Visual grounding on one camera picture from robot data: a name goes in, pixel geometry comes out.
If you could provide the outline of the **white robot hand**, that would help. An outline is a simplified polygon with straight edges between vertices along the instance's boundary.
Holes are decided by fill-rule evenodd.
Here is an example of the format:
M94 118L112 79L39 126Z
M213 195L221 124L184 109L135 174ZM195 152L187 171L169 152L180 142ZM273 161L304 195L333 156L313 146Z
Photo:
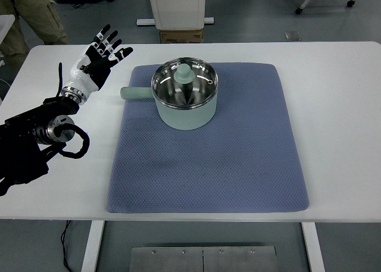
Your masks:
M103 87L111 68L133 52L131 47L121 48L121 40L115 40L118 31L108 34L111 26L104 26L85 47L70 70L70 79L61 94L76 94L87 99L91 93Z

